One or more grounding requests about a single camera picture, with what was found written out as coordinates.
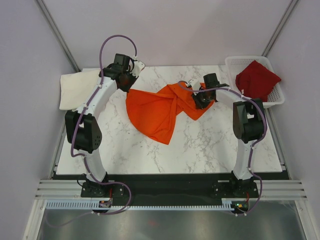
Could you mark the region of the orange t shirt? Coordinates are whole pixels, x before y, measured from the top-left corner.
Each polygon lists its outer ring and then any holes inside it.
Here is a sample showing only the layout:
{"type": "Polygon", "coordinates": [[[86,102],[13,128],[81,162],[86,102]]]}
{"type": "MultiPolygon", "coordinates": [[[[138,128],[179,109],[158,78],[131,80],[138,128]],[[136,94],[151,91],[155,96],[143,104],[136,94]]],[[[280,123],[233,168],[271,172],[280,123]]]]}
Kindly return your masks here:
{"type": "Polygon", "coordinates": [[[156,93],[131,89],[126,95],[125,104],[128,118],[139,132],[168,145],[177,115],[184,112],[196,121],[214,102],[204,109],[197,109],[192,93],[175,83],[166,85],[156,93]]]}

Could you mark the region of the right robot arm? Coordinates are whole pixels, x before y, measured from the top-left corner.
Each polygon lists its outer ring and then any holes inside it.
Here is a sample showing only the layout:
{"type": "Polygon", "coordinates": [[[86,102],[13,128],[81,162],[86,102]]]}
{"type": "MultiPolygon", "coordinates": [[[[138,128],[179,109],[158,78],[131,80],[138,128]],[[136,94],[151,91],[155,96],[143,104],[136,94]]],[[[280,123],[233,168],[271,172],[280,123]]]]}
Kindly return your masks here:
{"type": "Polygon", "coordinates": [[[238,147],[232,171],[236,180],[229,184],[229,191],[233,196],[240,197],[247,191],[244,181],[253,177],[255,148],[267,133],[263,103],[259,98],[245,97],[228,84],[221,84],[215,73],[205,75],[203,80],[204,86],[194,79],[186,84],[192,90],[196,107],[204,109],[212,102],[220,102],[232,109],[232,128],[238,147]]]}

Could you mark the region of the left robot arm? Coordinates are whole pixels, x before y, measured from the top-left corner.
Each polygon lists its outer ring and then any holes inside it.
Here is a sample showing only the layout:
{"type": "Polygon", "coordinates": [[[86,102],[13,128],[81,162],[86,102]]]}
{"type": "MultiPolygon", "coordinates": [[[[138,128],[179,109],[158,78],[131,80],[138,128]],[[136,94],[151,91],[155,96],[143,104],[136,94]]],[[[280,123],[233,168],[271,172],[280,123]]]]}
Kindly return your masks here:
{"type": "Polygon", "coordinates": [[[99,152],[103,136],[98,118],[110,97],[117,90],[129,92],[144,68],[145,64],[136,56],[117,53],[113,63],[98,70],[97,84],[84,103],[65,114],[70,155],[73,158],[81,157],[86,178],[93,182],[92,191],[99,197],[109,193],[110,185],[99,152]]]}

